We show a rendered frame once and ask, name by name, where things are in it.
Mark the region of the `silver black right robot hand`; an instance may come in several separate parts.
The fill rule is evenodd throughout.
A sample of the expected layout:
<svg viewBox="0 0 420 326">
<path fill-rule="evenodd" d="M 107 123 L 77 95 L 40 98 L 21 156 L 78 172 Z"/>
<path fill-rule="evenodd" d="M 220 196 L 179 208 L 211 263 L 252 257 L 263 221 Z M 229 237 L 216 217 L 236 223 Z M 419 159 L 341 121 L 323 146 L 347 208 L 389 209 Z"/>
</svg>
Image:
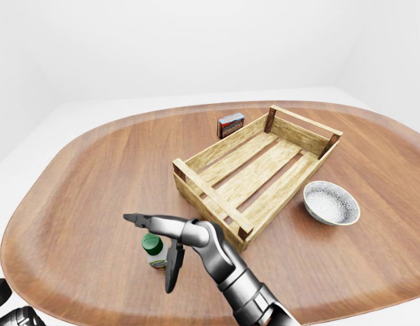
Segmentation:
<svg viewBox="0 0 420 326">
<path fill-rule="evenodd" d="M 166 293 L 176 285 L 183 265 L 185 246 L 192 247 L 201 257 L 206 272 L 217 284 L 219 291 L 226 291 L 247 269 L 246 264 L 225 240 L 219 224 L 199 219 L 183 219 L 169 215 L 125 214 L 123 218 L 138 228 L 147 228 L 152 234 L 172 240 L 168 249 Z"/>
</svg>

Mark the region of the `salad dressing bottle green cap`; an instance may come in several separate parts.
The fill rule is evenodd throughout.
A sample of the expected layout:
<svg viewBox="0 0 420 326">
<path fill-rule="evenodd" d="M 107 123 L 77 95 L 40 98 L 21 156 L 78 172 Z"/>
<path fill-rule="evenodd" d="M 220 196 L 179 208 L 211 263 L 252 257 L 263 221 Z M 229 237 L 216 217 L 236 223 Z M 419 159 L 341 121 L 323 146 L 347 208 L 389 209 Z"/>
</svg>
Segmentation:
<svg viewBox="0 0 420 326">
<path fill-rule="evenodd" d="M 142 247 L 147 253 L 147 261 L 156 270 L 165 270 L 168 264 L 168 247 L 163 240 L 152 233 L 147 233 L 142 238 Z"/>
</svg>

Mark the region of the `wooden slat tray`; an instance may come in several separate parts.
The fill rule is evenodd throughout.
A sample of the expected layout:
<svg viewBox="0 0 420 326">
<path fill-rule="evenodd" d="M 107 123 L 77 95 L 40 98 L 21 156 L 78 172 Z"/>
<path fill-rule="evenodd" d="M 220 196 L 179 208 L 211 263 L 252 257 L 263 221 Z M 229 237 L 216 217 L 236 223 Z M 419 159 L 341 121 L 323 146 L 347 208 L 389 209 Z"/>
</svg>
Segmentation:
<svg viewBox="0 0 420 326">
<path fill-rule="evenodd" d="M 188 160 L 175 159 L 175 183 L 241 253 L 321 167 L 342 134 L 273 105 Z"/>
</svg>

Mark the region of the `small printed food box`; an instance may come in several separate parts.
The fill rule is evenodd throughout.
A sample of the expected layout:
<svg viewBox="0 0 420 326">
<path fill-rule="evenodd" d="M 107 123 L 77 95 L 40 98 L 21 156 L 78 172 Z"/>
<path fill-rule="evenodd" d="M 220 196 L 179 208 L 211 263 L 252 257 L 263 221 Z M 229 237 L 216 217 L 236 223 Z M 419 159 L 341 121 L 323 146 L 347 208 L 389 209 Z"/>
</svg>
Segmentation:
<svg viewBox="0 0 420 326">
<path fill-rule="evenodd" d="M 224 139 L 244 125 L 244 115 L 242 113 L 234 113 L 218 119 L 217 121 L 217 136 L 219 139 Z"/>
</svg>

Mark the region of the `patterned grey white bowl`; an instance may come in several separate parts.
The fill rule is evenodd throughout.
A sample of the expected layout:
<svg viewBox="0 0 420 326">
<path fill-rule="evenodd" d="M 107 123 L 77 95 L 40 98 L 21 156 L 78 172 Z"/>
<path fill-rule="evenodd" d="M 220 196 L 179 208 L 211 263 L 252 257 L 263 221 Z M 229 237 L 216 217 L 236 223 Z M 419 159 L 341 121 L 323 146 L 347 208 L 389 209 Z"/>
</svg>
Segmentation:
<svg viewBox="0 0 420 326">
<path fill-rule="evenodd" d="M 360 218 L 355 198 L 342 187 L 328 181 L 312 181 L 303 190 L 307 212 L 326 225 L 352 225 Z"/>
</svg>

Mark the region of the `black silver rounded shape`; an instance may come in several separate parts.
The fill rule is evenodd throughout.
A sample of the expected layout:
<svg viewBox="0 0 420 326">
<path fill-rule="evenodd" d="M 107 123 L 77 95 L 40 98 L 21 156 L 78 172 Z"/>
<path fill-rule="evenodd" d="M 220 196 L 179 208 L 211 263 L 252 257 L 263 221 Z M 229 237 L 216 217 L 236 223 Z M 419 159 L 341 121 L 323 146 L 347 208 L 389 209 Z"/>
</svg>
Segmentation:
<svg viewBox="0 0 420 326">
<path fill-rule="evenodd" d="M 31 306 L 24 306 L 1 317 L 0 326 L 46 326 L 46 324 Z"/>
</svg>

